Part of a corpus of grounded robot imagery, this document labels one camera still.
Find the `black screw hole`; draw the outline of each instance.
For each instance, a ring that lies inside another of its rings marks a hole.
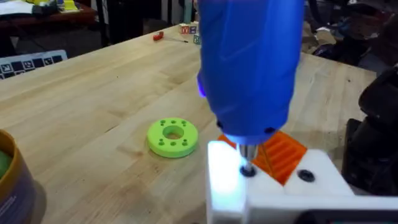
[[[266,130],[264,131],[266,134],[272,134],[275,131],[275,128],[266,128]]]
[[[311,182],[315,181],[314,174],[309,170],[299,170],[299,171],[297,171],[297,175],[300,179],[302,179],[306,182],[311,183]]]

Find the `orange 3d printed part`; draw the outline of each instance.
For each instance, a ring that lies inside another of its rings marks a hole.
[[[228,140],[225,135],[221,135],[218,140],[236,147],[236,144]],[[306,151],[307,148],[298,141],[278,131],[259,146],[258,155],[253,160],[253,164],[284,185]]]

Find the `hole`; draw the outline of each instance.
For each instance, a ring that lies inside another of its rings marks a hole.
[[[163,135],[168,139],[179,139],[184,135],[184,130],[178,126],[168,126],[163,129]]]
[[[297,175],[300,179],[302,179],[306,182],[314,182],[315,181],[314,174],[309,170],[299,170],[297,172]]]

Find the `green washer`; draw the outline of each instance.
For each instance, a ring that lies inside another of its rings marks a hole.
[[[179,158],[195,150],[198,130],[184,119],[164,118],[152,124],[147,140],[154,153],[167,158]]]

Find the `wood grain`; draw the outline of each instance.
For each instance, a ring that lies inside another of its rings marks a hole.
[[[42,223],[205,223],[206,144],[220,132],[197,93],[199,46],[176,27],[165,34],[190,43],[145,35],[0,82],[0,127],[44,189]],[[283,131],[339,166],[345,124],[363,118],[358,98],[374,78],[303,54]],[[200,131],[183,159],[146,146],[149,125],[168,116]]]

